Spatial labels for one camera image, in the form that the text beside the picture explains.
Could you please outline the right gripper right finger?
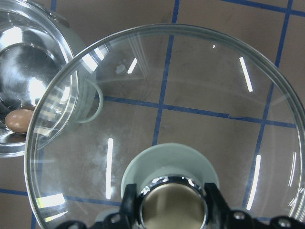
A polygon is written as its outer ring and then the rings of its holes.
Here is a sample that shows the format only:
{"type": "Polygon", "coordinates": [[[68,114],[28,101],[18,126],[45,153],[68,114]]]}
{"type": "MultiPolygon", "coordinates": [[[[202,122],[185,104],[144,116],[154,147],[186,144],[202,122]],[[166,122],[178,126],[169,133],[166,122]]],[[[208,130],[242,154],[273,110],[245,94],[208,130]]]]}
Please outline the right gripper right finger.
{"type": "Polygon", "coordinates": [[[232,229],[231,209],[215,183],[205,183],[208,225],[212,229],[232,229]]]}

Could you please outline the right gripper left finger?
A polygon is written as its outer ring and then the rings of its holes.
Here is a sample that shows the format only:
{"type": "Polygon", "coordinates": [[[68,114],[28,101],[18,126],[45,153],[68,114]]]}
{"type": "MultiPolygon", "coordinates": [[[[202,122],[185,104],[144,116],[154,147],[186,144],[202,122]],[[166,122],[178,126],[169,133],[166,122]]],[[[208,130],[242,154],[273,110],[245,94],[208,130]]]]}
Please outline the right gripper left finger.
{"type": "Polygon", "coordinates": [[[141,229],[140,201],[136,184],[127,184],[122,197],[119,210],[120,229],[141,229]]]}

